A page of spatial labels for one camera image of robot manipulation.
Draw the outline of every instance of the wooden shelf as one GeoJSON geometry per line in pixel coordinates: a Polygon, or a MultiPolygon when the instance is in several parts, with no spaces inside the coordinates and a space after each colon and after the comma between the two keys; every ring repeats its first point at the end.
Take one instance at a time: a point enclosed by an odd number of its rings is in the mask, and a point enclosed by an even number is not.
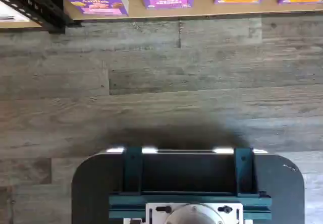
{"type": "Polygon", "coordinates": [[[129,17],[111,17],[100,15],[83,15],[69,1],[65,0],[65,11],[74,20],[124,19],[124,18],[158,18],[158,17],[191,17],[210,15],[236,15],[252,13],[288,13],[323,11],[323,4],[312,5],[279,5],[277,0],[264,0],[261,4],[217,4],[213,0],[194,0],[192,8],[147,10],[143,0],[129,0],[129,17]]]}
{"type": "Polygon", "coordinates": [[[10,29],[10,28],[40,28],[36,22],[0,22],[0,29],[10,29]]]}

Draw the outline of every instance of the black metal shelf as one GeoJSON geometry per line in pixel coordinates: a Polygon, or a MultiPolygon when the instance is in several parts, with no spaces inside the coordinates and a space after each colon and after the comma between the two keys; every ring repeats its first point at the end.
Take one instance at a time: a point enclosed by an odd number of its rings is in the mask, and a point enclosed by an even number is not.
{"type": "Polygon", "coordinates": [[[77,24],[63,11],[63,0],[0,0],[51,33],[77,24]]]}

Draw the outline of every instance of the wood plank floor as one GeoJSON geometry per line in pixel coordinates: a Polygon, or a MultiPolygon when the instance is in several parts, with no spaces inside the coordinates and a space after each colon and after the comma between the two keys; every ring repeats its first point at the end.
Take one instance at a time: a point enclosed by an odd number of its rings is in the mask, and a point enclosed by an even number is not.
{"type": "Polygon", "coordinates": [[[0,57],[0,224],[70,224],[74,170],[120,143],[278,153],[323,223],[323,16],[2,33],[0,57]]]}

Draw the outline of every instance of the floor plank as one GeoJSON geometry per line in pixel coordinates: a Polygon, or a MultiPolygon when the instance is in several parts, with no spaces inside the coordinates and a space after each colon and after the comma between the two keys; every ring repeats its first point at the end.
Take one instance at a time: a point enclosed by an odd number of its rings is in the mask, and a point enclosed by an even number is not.
{"type": "Polygon", "coordinates": [[[93,51],[150,50],[179,47],[179,22],[84,23],[65,35],[8,33],[0,37],[2,57],[93,51]]]}
{"type": "Polygon", "coordinates": [[[323,215],[323,175],[305,174],[305,223],[321,224],[323,215]]]}
{"type": "Polygon", "coordinates": [[[215,48],[260,44],[261,18],[183,20],[181,47],[215,48]]]}
{"type": "Polygon", "coordinates": [[[111,95],[323,83],[323,55],[293,60],[288,55],[236,46],[115,52],[105,63],[111,95]]]}
{"type": "Polygon", "coordinates": [[[109,95],[106,65],[95,55],[32,55],[4,58],[0,99],[109,95]]]}
{"type": "Polygon", "coordinates": [[[14,224],[70,224],[70,185],[17,186],[13,189],[14,224]]]}
{"type": "MultiPolygon", "coordinates": [[[[322,150],[322,92],[314,85],[0,101],[0,156],[88,156],[125,140],[125,130],[167,136],[190,128],[198,136],[194,129],[221,132],[226,125],[253,146],[322,150]]],[[[209,147],[199,136],[200,143],[186,138],[181,146],[209,147]]]]}
{"type": "Polygon", "coordinates": [[[51,183],[49,158],[5,159],[0,161],[0,187],[51,183]]]}
{"type": "Polygon", "coordinates": [[[0,187],[0,224],[13,223],[11,188],[0,187]]]}

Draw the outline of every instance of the led light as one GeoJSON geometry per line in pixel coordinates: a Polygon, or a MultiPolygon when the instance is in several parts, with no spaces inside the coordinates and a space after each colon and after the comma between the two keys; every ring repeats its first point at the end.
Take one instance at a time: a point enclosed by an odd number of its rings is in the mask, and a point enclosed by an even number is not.
{"type": "Polygon", "coordinates": [[[233,148],[215,148],[213,149],[213,152],[217,154],[233,154],[234,150],[233,148]]]}
{"type": "Polygon", "coordinates": [[[144,154],[158,153],[158,149],[155,147],[143,147],[142,153],[144,154]]]}
{"type": "Polygon", "coordinates": [[[124,150],[125,150],[124,147],[113,147],[113,148],[110,148],[110,149],[106,150],[106,152],[122,153],[124,150]]]}
{"type": "Polygon", "coordinates": [[[253,153],[268,153],[268,152],[262,149],[253,149],[253,153]]]}

